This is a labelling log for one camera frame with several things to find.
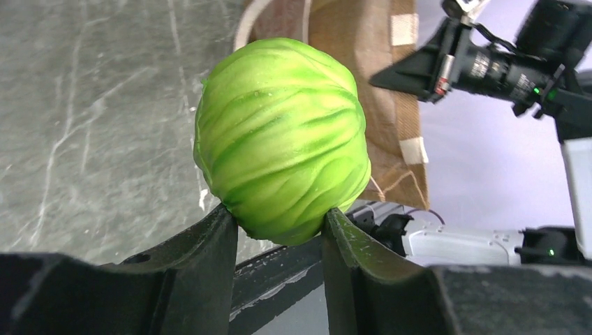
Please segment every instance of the grey marble surface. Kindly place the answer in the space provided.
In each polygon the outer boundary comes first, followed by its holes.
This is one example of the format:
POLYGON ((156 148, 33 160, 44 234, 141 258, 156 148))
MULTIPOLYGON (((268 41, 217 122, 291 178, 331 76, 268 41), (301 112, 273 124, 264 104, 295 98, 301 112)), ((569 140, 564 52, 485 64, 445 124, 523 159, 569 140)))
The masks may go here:
MULTIPOLYGON (((241 0, 0 0, 0 251, 119 262, 217 205, 200 79, 241 0)), ((240 237, 238 260, 270 245, 240 237)))

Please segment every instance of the black camera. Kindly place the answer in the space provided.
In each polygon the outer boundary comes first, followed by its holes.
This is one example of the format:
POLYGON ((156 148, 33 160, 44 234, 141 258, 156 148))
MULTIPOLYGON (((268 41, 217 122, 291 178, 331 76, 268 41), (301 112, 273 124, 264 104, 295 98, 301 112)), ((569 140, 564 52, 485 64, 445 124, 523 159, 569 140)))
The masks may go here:
MULTIPOLYGON (((375 74, 370 83, 432 103, 460 89, 511 101, 517 116, 538 103, 541 110, 535 117, 557 117, 565 107, 553 103, 558 89, 583 93, 575 67, 591 41, 592 3, 587 0, 539 0, 514 44, 481 24, 451 16, 427 44, 375 74), (472 30, 489 44, 471 42, 472 30)), ((592 115, 586 120, 592 127, 592 115)))

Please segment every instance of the cabbage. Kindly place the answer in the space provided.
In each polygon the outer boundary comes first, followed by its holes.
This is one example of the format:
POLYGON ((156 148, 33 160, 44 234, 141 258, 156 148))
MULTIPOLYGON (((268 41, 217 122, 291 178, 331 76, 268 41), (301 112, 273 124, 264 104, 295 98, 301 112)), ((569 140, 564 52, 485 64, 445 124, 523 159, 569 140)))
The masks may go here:
POLYGON ((237 50, 203 82, 193 157, 248 236, 296 245, 368 184, 365 129, 347 68, 270 38, 237 50))

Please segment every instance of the brown paper bag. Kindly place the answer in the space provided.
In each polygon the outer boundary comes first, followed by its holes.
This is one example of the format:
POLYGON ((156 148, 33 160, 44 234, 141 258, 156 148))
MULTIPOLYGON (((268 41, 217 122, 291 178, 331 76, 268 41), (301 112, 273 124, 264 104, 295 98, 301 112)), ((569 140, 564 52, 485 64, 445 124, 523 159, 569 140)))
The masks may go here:
POLYGON ((415 49, 415 0, 253 0, 235 48, 249 38, 289 37, 353 73, 366 115, 372 178, 360 199, 429 208, 427 155, 416 97, 377 89, 369 78, 415 49))

